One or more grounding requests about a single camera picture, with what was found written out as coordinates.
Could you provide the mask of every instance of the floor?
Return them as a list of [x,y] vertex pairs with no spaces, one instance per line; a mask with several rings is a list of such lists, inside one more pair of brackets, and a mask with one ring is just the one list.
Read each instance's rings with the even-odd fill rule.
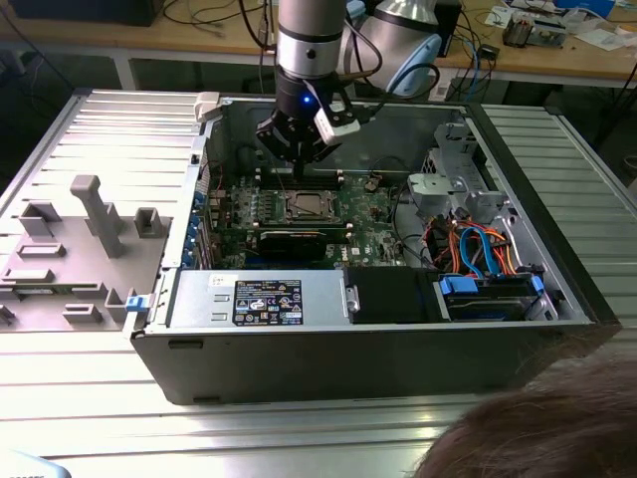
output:
[[[99,57],[51,56],[54,65],[76,88],[118,89],[119,82],[109,59]],[[34,54],[25,54],[27,73],[16,77],[5,71],[0,75],[0,143],[3,145],[0,166],[0,189],[8,184],[28,154],[35,147],[71,92],[46,63]],[[258,93],[257,67],[245,65],[192,64],[137,60],[134,64],[140,86],[161,91],[221,91],[224,93]],[[272,90],[264,68],[264,87]],[[612,92],[607,89],[554,88],[532,84],[492,82],[484,94],[472,101],[499,104],[506,97],[512,105],[558,107],[580,133],[591,140],[608,114]],[[624,167],[623,158],[637,153],[637,111],[628,115],[600,150],[601,156],[625,183],[637,171]]]

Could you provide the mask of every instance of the wire bundle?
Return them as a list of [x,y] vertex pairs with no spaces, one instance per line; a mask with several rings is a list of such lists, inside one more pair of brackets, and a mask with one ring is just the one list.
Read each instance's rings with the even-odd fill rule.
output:
[[[471,25],[471,21],[465,13],[464,8],[460,11],[460,14],[467,22],[467,26],[458,24],[457,28],[468,32],[469,36],[457,32],[454,35],[454,38],[463,42],[463,50],[465,50],[465,53],[471,60],[471,63],[465,70],[465,74],[463,75],[462,80],[457,85],[452,87],[453,91],[451,91],[451,93],[449,94],[449,99],[452,99],[455,95],[457,95],[458,100],[460,100],[461,95],[466,95],[465,101],[468,101],[473,95],[483,92],[484,97],[484,95],[487,93],[489,84],[491,83],[493,71],[496,68],[496,60],[494,60],[493,62],[491,60],[487,60],[487,62],[489,63],[489,70],[481,78],[479,78],[482,63],[482,58],[480,57],[479,52],[482,48],[482,41],[480,40],[480,36],[474,31]],[[472,79],[470,86],[466,89],[463,89],[462,86],[469,76],[469,72],[471,72],[472,70],[474,71],[474,78]],[[479,89],[477,89],[477,86],[479,84],[483,85]]]
[[[496,229],[475,222],[452,221],[451,219],[443,226],[434,218],[429,222],[423,234],[424,244],[427,244],[427,239],[433,234],[434,229],[446,234],[449,244],[446,249],[433,258],[433,264],[438,268],[454,274],[466,272],[469,276],[483,278],[483,271],[476,265],[483,256],[490,274],[512,275],[516,273],[510,241]],[[468,241],[472,238],[480,240],[481,245],[470,260]]]

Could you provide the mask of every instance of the blue plastic latch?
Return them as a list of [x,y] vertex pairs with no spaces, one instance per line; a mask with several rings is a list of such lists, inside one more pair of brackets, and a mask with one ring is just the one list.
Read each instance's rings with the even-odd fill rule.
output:
[[146,312],[150,309],[152,294],[146,296],[130,296],[126,299],[127,312]]
[[455,294],[476,294],[478,285],[473,277],[446,276],[440,281],[440,290],[443,295]]
[[544,282],[541,281],[541,277],[540,276],[532,276],[531,277],[531,283],[535,287],[535,291],[538,294],[541,294],[542,292],[544,292]]
[[451,276],[448,277],[454,292],[459,294],[475,294],[478,292],[476,280],[473,277]]
[[451,289],[451,284],[449,284],[449,281],[447,280],[446,277],[442,281],[440,281],[439,284],[440,284],[440,291],[442,292],[443,296],[448,296],[449,294],[453,292]]

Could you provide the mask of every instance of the power supply label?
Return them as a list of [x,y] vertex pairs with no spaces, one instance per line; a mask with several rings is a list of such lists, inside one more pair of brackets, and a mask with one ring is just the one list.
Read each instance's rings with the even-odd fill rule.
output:
[[233,312],[236,326],[299,326],[301,281],[237,281]]

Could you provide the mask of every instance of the white sticker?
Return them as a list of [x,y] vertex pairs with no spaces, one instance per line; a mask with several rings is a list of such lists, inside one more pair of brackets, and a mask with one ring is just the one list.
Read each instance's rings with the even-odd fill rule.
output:
[[237,274],[210,274],[209,287],[234,287],[239,276]]

